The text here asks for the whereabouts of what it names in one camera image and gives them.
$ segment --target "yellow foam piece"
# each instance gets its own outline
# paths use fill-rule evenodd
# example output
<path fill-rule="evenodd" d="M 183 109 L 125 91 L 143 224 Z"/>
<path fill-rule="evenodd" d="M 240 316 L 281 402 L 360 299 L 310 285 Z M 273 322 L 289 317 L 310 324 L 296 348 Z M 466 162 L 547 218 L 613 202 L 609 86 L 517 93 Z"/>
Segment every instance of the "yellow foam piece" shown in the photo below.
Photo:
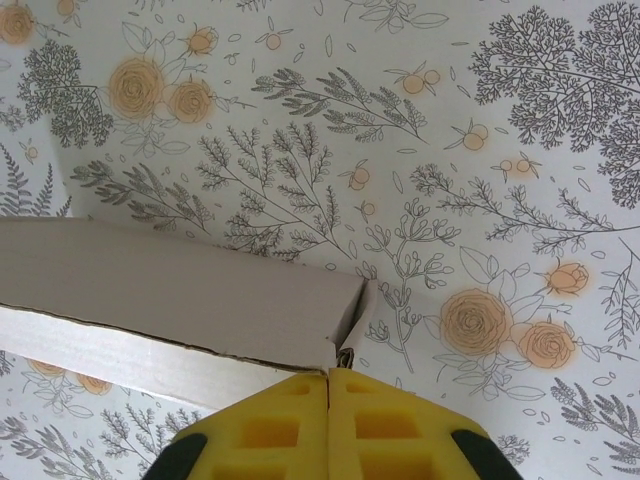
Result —
<path fill-rule="evenodd" d="M 476 480 L 451 438 L 458 429 L 489 437 L 411 393 L 351 370 L 329 372 L 329 480 Z"/>
<path fill-rule="evenodd" d="M 327 399 L 296 375 L 182 430 L 208 437 L 189 480 L 327 480 Z"/>

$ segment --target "black plastic piece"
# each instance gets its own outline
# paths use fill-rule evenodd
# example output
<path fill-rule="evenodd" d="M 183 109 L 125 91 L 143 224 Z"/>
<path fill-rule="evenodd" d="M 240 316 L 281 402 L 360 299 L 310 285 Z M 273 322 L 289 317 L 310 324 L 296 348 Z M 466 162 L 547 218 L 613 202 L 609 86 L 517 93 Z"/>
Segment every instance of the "black plastic piece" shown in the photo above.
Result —
<path fill-rule="evenodd" d="M 206 435 L 192 433 L 169 445 L 142 480 L 187 480 L 206 444 Z"/>
<path fill-rule="evenodd" d="M 524 480 L 498 446 L 488 438 L 470 430 L 456 430 L 451 438 L 467 457 L 480 480 Z"/>

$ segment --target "floral wallpaper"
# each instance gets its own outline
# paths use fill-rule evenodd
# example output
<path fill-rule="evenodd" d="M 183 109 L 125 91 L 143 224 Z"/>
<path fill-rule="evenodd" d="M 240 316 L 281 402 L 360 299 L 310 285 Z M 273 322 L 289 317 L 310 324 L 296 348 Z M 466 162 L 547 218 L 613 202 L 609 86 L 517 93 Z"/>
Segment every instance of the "floral wallpaper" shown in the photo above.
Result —
<path fill-rule="evenodd" d="M 376 279 L 353 368 L 527 479 L 640 476 L 635 2 L 4 0 L 0 39 L 3 215 Z M 9 480 L 134 478 L 197 418 L 0 360 Z"/>

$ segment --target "orange rose illustration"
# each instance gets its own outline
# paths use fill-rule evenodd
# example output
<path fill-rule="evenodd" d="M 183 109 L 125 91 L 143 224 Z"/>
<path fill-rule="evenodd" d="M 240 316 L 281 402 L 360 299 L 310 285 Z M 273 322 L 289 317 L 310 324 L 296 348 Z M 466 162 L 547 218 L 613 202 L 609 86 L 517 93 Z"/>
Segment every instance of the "orange rose illustration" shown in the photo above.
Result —
<path fill-rule="evenodd" d="M 211 89 L 206 82 L 183 82 L 169 100 L 169 110 L 182 123 L 197 123 L 212 109 Z"/>
<path fill-rule="evenodd" d="M 576 294 L 587 285 L 589 272 L 579 263 L 560 265 L 558 261 L 558 268 L 544 277 L 550 292 Z"/>
<path fill-rule="evenodd" d="M 560 368 L 576 349 L 569 333 L 553 323 L 538 322 L 533 326 L 519 324 L 516 327 L 512 335 L 518 351 L 536 367 Z"/>
<path fill-rule="evenodd" d="M 184 41 L 187 42 L 189 55 L 206 55 L 218 45 L 218 33 L 213 27 L 196 29 L 195 33 Z"/>
<path fill-rule="evenodd" d="M 64 375 L 64 368 L 58 367 L 56 365 L 50 365 L 44 362 L 38 362 L 37 360 L 27 359 L 29 366 L 33 368 L 36 372 L 40 372 L 43 375 L 47 375 L 49 377 L 59 377 L 60 375 Z"/>
<path fill-rule="evenodd" d="M 447 342 L 467 355 L 497 351 L 513 325 L 509 308 L 477 288 L 453 295 L 442 306 L 441 318 Z"/>
<path fill-rule="evenodd" d="M 31 10 L 19 5 L 0 8 L 0 38 L 10 45 L 26 42 L 33 33 Z"/>
<path fill-rule="evenodd" d="M 132 59 L 116 68 L 109 80 L 111 104 L 132 120 L 149 116 L 162 94 L 162 74 L 154 63 Z"/>
<path fill-rule="evenodd" d="M 89 377 L 88 375 L 82 375 L 81 373 L 76 373 L 76 378 L 87 392 L 94 395 L 105 395 L 109 390 L 111 390 L 111 384 L 104 380 Z"/>

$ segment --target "white cardboard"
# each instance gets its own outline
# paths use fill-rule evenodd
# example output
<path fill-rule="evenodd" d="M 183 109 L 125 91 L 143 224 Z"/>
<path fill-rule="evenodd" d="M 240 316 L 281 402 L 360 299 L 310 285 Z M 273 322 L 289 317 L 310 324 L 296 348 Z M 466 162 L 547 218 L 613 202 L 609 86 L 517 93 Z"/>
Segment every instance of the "white cardboard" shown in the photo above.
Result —
<path fill-rule="evenodd" d="M 215 409 L 333 366 L 363 285 L 78 219 L 0 221 L 0 265 L 0 349 Z"/>

